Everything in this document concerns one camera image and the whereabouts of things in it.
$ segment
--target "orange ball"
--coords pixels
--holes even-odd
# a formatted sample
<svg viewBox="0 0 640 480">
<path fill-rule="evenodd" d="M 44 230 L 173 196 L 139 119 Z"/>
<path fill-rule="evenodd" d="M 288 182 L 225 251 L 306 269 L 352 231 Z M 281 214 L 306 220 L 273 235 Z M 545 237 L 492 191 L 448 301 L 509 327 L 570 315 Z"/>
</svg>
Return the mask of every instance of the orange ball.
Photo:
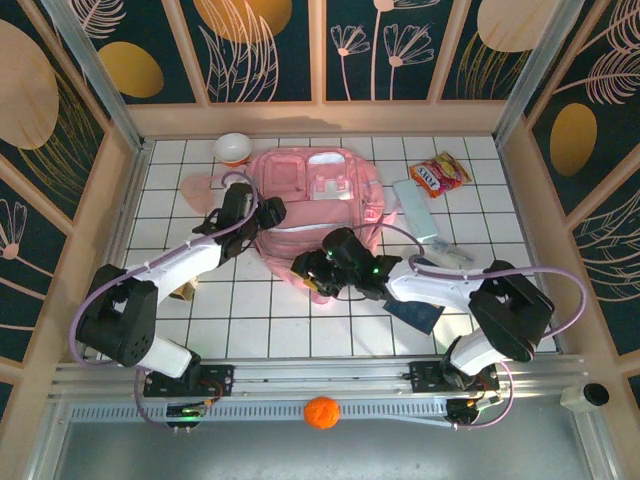
<svg viewBox="0 0 640 480">
<path fill-rule="evenodd" d="M 340 405 L 331 398 L 314 398 L 304 407 L 304 419 L 314 428 L 331 428 L 340 419 Z"/>
</svg>

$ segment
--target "white bowl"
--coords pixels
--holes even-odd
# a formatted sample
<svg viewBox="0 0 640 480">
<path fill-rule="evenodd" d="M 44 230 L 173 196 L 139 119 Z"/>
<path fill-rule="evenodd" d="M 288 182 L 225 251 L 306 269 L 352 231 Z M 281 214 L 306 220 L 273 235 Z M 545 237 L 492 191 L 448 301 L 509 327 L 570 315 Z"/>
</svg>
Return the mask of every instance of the white bowl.
<svg viewBox="0 0 640 480">
<path fill-rule="evenodd" d="M 213 157 L 231 167 L 237 167 L 249 160 L 251 139 L 241 133 L 227 133 L 213 145 Z"/>
</svg>

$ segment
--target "white container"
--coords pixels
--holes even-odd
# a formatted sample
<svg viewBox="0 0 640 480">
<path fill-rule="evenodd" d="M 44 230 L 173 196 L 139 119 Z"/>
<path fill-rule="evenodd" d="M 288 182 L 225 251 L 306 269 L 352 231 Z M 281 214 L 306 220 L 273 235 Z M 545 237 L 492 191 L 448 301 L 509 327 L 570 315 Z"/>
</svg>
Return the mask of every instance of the white container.
<svg viewBox="0 0 640 480">
<path fill-rule="evenodd" d="M 609 392 L 599 383 L 567 387 L 562 391 L 560 405 L 576 413 L 597 410 L 609 401 Z"/>
<path fill-rule="evenodd" d="M 227 133 L 213 145 L 213 158 L 230 167 L 247 163 L 251 155 L 251 139 L 241 133 Z"/>
</svg>

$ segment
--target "pink backpack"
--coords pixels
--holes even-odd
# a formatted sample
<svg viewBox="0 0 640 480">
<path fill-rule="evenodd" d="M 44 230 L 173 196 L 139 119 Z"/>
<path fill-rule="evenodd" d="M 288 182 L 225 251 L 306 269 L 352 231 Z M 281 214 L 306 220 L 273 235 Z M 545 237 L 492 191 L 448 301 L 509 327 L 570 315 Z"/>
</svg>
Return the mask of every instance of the pink backpack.
<svg viewBox="0 0 640 480">
<path fill-rule="evenodd" d="M 263 197 L 280 197 L 287 209 L 280 225 L 258 234 L 258 252 L 274 275 L 300 289 L 307 287 L 289 270 L 295 257 L 321 248 L 324 237 L 336 228 L 384 220 L 384 190 L 376 167 L 349 150 L 271 150 L 251 162 L 249 174 Z M 373 250 L 380 227 L 356 234 Z M 329 301 L 313 292 L 311 297 L 315 303 Z"/>
</svg>

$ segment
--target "snack bag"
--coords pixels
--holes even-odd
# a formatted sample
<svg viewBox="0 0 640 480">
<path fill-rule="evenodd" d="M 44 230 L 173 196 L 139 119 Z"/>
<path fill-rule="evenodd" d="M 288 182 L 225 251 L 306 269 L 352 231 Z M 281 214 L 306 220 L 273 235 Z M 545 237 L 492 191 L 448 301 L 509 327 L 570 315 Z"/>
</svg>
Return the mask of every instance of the snack bag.
<svg viewBox="0 0 640 480">
<path fill-rule="evenodd" d="M 471 181 L 471 177 L 460 163 L 448 153 L 409 167 L 411 178 L 436 198 L 449 190 Z"/>
</svg>

